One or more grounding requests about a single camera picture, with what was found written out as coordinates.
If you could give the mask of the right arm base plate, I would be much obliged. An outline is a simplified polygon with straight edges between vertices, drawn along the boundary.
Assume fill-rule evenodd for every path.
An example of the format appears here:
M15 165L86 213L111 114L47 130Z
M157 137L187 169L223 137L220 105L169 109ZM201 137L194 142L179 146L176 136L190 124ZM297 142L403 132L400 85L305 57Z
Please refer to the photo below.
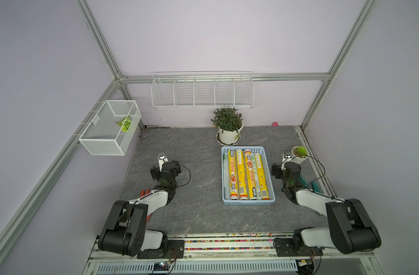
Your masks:
M275 238L273 246L277 252L278 257L309 257L315 258L323 256L322 249L318 247L309 247L302 245L301 242L295 243L290 238Z

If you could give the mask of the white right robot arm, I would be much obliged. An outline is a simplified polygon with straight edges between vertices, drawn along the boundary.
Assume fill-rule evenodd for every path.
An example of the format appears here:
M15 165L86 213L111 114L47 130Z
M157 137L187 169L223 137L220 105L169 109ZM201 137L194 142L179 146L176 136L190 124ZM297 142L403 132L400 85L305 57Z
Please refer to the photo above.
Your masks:
M301 183L301 166L297 163L273 164L271 175L282 181L282 192L288 200L327 218L326 228L294 230L290 241L276 239L276 248L286 246L296 255L310 256L316 253L315 249L323 247L351 254L370 252L381 246L379 231L360 200L340 199L309 189Z

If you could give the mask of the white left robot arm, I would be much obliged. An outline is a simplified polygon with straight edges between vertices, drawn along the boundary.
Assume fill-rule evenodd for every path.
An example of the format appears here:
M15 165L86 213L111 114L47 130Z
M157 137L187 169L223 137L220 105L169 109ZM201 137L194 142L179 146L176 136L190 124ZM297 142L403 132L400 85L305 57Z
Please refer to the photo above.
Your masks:
M163 231L146 228L148 217L171 203L178 188L176 176L180 163L167 161L152 167L152 178L158 185L139 198L114 202L98 239L98 249L123 256L161 258L168 254L168 237Z

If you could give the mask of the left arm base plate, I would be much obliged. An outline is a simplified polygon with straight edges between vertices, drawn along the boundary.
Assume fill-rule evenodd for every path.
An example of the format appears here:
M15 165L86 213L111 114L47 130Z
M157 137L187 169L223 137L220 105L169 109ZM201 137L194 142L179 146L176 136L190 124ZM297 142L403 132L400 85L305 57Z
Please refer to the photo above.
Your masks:
M159 249L147 249L137 255L137 259L181 259L184 257L185 241L181 239L167 240Z

